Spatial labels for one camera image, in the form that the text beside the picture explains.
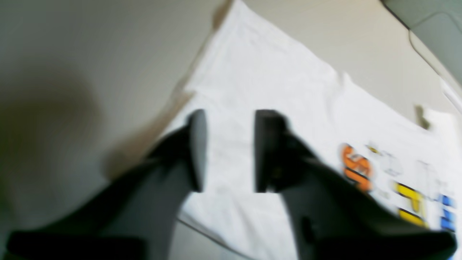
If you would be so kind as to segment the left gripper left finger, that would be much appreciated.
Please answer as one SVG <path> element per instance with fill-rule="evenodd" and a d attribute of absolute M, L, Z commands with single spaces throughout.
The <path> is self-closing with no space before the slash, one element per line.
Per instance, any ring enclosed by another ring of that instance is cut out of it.
<path fill-rule="evenodd" d="M 73 213 L 11 232 L 22 260 L 166 260 L 183 204 L 204 190 L 207 120 L 195 110 L 138 165 Z"/>

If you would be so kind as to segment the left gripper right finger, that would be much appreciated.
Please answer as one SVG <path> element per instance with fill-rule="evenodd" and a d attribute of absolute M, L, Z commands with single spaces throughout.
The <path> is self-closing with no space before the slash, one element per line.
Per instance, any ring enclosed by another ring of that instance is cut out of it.
<path fill-rule="evenodd" d="M 447 260 L 449 231 L 391 214 L 323 163 L 275 110 L 254 116 L 255 191 L 284 202 L 301 260 Z"/>

